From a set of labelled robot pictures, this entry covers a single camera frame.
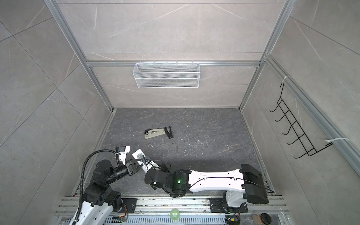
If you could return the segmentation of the white remote control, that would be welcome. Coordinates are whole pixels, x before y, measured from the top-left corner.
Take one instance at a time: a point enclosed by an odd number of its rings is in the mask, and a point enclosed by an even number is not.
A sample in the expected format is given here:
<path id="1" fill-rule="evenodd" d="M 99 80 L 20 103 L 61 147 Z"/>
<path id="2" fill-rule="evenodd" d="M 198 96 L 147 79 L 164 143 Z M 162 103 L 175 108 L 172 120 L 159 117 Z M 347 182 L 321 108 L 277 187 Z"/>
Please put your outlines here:
<path id="1" fill-rule="evenodd" d="M 141 149 L 135 151 L 132 156 L 134 159 L 138 159 L 138 164 L 145 173 L 151 168 L 159 168 L 159 165 L 146 156 Z"/>

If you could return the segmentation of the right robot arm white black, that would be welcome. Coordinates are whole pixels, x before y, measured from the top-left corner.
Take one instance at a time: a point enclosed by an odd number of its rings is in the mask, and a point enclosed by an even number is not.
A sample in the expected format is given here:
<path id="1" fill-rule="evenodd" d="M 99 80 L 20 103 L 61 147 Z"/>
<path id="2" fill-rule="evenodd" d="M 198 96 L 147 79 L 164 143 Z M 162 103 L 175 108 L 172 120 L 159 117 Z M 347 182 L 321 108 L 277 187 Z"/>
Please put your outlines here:
<path id="1" fill-rule="evenodd" d="M 160 188 L 172 198 L 181 198 L 187 192 L 224 191 L 220 205 L 224 209 L 237 209 L 245 203 L 268 204 L 269 199 L 262 173 L 249 164 L 227 172 L 199 172 L 177 170 L 171 172 L 166 166 L 155 163 L 142 166 L 144 182 L 154 190 Z"/>

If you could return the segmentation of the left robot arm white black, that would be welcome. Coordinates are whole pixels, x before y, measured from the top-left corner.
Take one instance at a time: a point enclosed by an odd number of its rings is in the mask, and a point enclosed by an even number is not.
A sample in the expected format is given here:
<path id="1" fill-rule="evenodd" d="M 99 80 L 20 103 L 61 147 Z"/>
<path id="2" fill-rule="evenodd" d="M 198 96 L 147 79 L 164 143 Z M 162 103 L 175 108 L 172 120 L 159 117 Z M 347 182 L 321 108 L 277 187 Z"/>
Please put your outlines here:
<path id="1" fill-rule="evenodd" d="M 99 161 L 88 187 L 81 188 L 79 206 L 70 224 L 102 225 L 111 213 L 123 213 L 125 218 L 129 207 L 121 193 L 111 188 L 111 184 L 127 175 L 134 175 L 142 166 L 143 162 L 136 159 L 118 167 L 114 167 L 108 159 Z"/>

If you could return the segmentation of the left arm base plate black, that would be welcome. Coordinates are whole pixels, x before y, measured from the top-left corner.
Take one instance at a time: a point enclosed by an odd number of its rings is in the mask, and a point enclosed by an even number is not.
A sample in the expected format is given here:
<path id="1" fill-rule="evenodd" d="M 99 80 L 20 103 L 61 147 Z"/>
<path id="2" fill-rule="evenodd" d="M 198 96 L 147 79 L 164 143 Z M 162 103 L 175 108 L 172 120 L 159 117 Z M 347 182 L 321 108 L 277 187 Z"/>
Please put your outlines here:
<path id="1" fill-rule="evenodd" d="M 113 213 L 134 213 L 137 205 L 137 198 L 122 198 L 115 200 L 112 204 Z"/>

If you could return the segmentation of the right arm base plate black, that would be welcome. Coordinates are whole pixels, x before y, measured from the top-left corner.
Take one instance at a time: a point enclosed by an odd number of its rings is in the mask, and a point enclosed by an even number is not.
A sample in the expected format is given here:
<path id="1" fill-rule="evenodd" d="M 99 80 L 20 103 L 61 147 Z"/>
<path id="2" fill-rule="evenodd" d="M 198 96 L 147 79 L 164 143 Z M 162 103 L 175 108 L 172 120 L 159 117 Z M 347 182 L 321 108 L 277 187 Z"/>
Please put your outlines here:
<path id="1" fill-rule="evenodd" d="M 226 200 L 223 198 L 210 198 L 210 210 L 211 213 L 246 213 L 248 212 L 248 207 L 246 203 L 242 203 L 240 207 L 230 207 L 227 205 Z"/>

